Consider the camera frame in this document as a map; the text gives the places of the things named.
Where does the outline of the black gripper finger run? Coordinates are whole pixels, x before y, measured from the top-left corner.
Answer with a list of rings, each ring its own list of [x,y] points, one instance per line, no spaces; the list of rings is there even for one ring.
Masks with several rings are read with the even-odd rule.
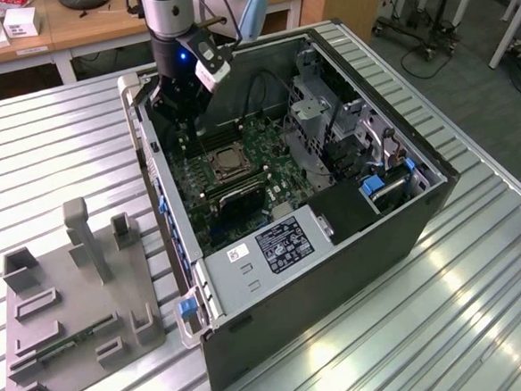
[[[206,132],[205,112],[208,110],[211,101],[211,92],[204,85],[196,89],[191,99],[191,115],[192,115],[192,136],[198,138]]]
[[[157,116],[154,129],[163,143],[172,134],[185,141],[193,140],[192,114],[189,80],[161,80],[151,100],[153,112]]]

